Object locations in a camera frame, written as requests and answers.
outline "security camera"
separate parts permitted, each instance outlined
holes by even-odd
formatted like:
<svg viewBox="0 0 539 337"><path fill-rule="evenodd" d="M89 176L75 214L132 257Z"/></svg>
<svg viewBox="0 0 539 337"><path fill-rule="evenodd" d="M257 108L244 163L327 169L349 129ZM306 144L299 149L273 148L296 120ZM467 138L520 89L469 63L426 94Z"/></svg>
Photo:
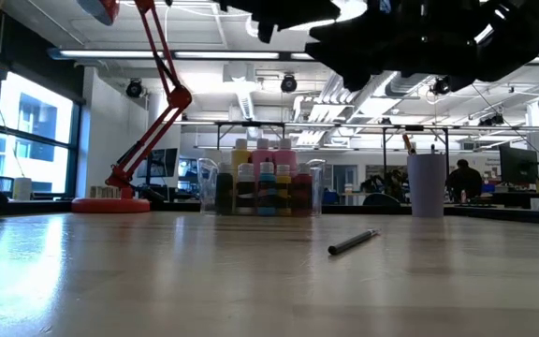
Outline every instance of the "security camera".
<svg viewBox="0 0 539 337"><path fill-rule="evenodd" d="M297 80L295 80L294 75L284 75L284 79L282 80L282 92L283 93L294 93L297 91Z"/></svg>
<svg viewBox="0 0 539 337"><path fill-rule="evenodd" d="M126 88L126 94L131 98L141 98L145 95L145 89L142 87L141 79L132 79Z"/></svg>

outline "red desk lamp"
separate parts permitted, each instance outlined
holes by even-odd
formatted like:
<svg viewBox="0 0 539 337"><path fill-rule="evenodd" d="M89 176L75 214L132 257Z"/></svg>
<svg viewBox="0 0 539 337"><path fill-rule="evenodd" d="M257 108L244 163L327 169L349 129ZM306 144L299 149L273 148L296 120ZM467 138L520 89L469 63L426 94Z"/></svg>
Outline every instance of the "red desk lamp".
<svg viewBox="0 0 539 337"><path fill-rule="evenodd" d="M100 22L112 25L118 16L120 2L118 0L78 0L79 4L88 13L92 14ZM159 72L164 87L168 107L155 120L153 125L118 161L111 166L111 175L105 183L110 186L116 186L122 190L121 199L93 199L76 198L72 201L73 212L148 212L150 203L145 199L134 199L134 186L130 183L132 175L138 168L138 165L151 153L153 147L166 134L168 129L174 124L178 116L191 104L193 98L184 86L178 80L178 75L169 53L168 43L164 36L157 11L155 10L154 0L135 0L138 13L142 19L142 24L149 40L149 45L153 53L153 58ZM155 40L147 21L146 14L151 12L155 28L162 44L161 53L166 59L168 65L164 63L159 56L160 51L155 46ZM163 124L168 115L173 112L169 121Z"/></svg>

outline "bottle cap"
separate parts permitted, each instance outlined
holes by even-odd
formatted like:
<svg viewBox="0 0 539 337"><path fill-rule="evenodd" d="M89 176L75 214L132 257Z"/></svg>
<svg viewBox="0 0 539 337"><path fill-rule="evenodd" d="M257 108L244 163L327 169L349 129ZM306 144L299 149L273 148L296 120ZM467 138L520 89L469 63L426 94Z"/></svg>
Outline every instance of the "bottle cap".
<svg viewBox="0 0 539 337"><path fill-rule="evenodd" d="M299 164L299 174L311 174L311 168L309 167L309 164Z"/></svg>
<svg viewBox="0 0 539 337"><path fill-rule="evenodd" d="M236 139L236 149L246 150L248 146L247 139Z"/></svg>
<svg viewBox="0 0 539 337"><path fill-rule="evenodd" d="M272 162L265 162L261 163L261 173L271 173L273 174L273 163Z"/></svg>
<svg viewBox="0 0 539 337"><path fill-rule="evenodd" d="M232 165L230 163L220 163L220 173L232 173Z"/></svg>
<svg viewBox="0 0 539 337"><path fill-rule="evenodd" d="M280 139L280 149L281 150L290 150L290 149L292 149L292 140L290 140L290 139Z"/></svg>
<svg viewBox="0 0 539 337"><path fill-rule="evenodd" d="M258 139L257 140L257 149L267 150L270 147L269 139Z"/></svg>
<svg viewBox="0 0 539 337"><path fill-rule="evenodd" d="M276 166L276 172L278 175L290 175L290 165L278 165Z"/></svg>
<svg viewBox="0 0 539 337"><path fill-rule="evenodd" d="M240 164L239 165L239 174L240 175L253 175L255 171L255 166L253 164Z"/></svg>

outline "ceiling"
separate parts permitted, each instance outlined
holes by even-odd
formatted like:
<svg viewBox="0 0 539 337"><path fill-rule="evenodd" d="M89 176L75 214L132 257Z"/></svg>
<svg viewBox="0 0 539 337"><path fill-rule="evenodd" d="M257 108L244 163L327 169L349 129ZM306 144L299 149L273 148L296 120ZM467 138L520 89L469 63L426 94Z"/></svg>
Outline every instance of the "ceiling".
<svg viewBox="0 0 539 337"><path fill-rule="evenodd" d="M140 17L134 7L122 5L116 23L107 27L84 13L76 0L14 0L6 1L4 10L60 48L146 50L147 39ZM157 8L162 25L167 29L170 48L175 50L230 50L230 51L302 51L311 39L305 31L282 31L264 44L247 31L248 15L230 9L219 10L208 0L175 1L168 9ZM233 92L222 88L226 62L179 61L176 67L185 85L194 93L190 118L198 112L220 111L227 114L230 107L239 105ZM319 95L332 72L319 63L248 62L255 69L254 81L263 80L252 92L256 107L293 108L298 95ZM150 91L160 90L153 62L106 61L91 63L98 66L102 77L124 87L131 78L143 78ZM282 94L280 83L285 73L292 73L299 82L294 94ZM480 116L491 105L503 107L505 119L511 123L525 121L525 102L539 94L539 66L524 66L501 81L477 82L454 95L435 100L419 87L411 99L404 99L389 113L393 123L452 124L468 116Z"/></svg>

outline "person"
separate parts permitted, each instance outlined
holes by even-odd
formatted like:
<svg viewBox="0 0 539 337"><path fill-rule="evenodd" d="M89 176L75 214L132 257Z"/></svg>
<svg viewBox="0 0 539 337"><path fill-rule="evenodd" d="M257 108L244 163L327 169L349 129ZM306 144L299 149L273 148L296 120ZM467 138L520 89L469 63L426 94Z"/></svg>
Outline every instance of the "person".
<svg viewBox="0 0 539 337"><path fill-rule="evenodd" d="M475 198L482 195L482 175L469 167L469 162L460 159L455 169L446 180L446 186L452 189L455 201L461 200L461 193L465 190L466 198Z"/></svg>

